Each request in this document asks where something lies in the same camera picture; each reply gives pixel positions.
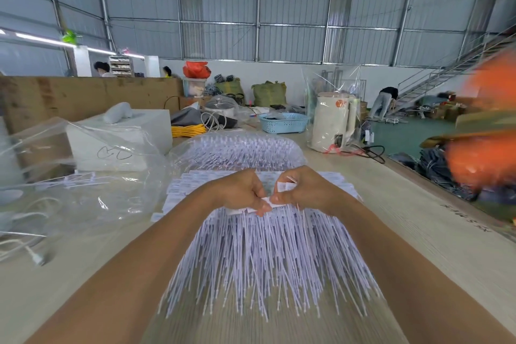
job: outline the green woven sack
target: green woven sack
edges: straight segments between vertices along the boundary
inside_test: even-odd
[[[286,105],[287,85],[285,82],[265,82],[251,86],[255,95],[255,106]]]
[[[243,95],[242,86],[240,85],[240,78],[235,78],[235,80],[231,82],[216,82],[215,87],[222,91],[224,94]]]

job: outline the plastic storage bin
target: plastic storage bin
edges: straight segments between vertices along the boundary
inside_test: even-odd
[[[283,119],[271,120],[268,114],[260,114],[261,129],[267,133],[301,133],[306,129],[308,117],[299,113],[281,113]]]
[[[206,79],[182,78],[185,97],[200,98],[206,88]]]

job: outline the forearm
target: forearm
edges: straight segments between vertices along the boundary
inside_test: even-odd
[[[485,308],[363,204],[334,194],[327,214],[346,226],[411,344],[516,343]]]
[[[27,343],[139,342],[186,249],[217,207],[207,188],[114,256]]]

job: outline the white kettle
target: white kettle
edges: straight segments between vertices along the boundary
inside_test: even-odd
[[[308,146],[319,152],[340,152],[354,134],[358,103],[352,94],[319,93]]]

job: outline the gray pants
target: gray pants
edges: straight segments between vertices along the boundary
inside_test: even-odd
[[[389,110],[390,100],[392,96],[389,93],[379,93],[378,97],[375,99],[375,103],[372,104],[371,112],[369,112],[369,117],[372,118],[376,115],[376,112],[382,108],[380,112],[380,119],[383,120],[385,113]]]

